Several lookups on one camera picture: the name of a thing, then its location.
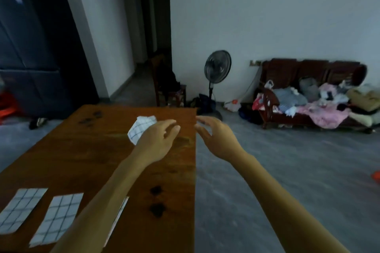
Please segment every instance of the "tabletop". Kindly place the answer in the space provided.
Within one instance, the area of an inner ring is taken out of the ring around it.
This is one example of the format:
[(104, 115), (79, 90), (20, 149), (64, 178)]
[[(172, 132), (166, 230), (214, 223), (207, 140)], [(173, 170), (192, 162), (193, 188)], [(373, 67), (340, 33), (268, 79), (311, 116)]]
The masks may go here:
[(13, 234), (0, 235), (0, 252), (49, 252), (29, 248), (54, 196), (84, 192), (78, 214), (106, 183), (134, 145), (127, 133), (138, 116), (175, 119), (181, 131), (168, 155), (147, 167), (103, 252), (193, 252), (195, 116), (192, 108), (85, 105), (0, 173), (0, 212), (19, 188), (48, 188)]

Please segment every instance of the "person's left hand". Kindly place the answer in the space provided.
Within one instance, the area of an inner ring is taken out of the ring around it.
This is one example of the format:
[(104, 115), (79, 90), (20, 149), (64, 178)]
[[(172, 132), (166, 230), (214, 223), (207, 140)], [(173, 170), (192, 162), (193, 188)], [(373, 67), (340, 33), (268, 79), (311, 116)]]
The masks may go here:
[(164, 137), (167, 128), (176, 122), (170, 119), (158, 121), (150, 126), (140, 137), (131, 155), (138, 158), (139, 161), (144, 162), (146, 166), (163, 159), (169, 152), (174, 139), (181, 129), (179, 125), (174, 126), (167, 137)]

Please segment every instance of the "fan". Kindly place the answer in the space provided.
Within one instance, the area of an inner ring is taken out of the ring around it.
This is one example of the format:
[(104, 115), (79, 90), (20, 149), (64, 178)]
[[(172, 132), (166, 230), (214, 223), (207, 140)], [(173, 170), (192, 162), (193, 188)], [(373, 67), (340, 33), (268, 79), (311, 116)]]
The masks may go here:
[(222, 120), (219, 111), (212, 108), (212, 89), (214, 84), (222, 82), (228, 75), (231, 69), (231, 56), (225, 50), (218, 50), (212, 53), (206, 61), (204, 66), (204, 74), (209, 80), (209, 97), (206, 105), (200, 108), (197, 112), (198, 115), (214, 116)]

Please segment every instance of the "forearm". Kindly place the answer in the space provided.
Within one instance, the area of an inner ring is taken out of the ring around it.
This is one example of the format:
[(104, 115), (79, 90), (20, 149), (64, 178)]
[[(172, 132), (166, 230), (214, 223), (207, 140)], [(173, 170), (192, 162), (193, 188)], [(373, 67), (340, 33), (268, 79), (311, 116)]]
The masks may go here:
[(286, 252), (348, 252), (253, 156), (240, 153), (233, 160)]
[(128, 191), (145, 166), (129, 156), (88, 203), (51, 252), (101, 252), (112, 223)]

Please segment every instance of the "marble floor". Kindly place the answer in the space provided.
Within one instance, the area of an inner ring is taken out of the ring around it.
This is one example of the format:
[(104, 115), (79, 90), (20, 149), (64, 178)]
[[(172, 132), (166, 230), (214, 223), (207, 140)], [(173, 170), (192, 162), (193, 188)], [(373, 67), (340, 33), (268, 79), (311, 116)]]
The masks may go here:
[[(154, 106), (146, 68), (139, 68), (115, 99)], [(269, 129), (221, 109), (242, 146), (351, 252), (380, 251), (379, 134), (310, 129)], [(27, 123), (0, 126), (0, 170), (52, 130), (59, 121), (27, 130)], [(195, 252), (283, 252), (248, 185), (197, 136)]]

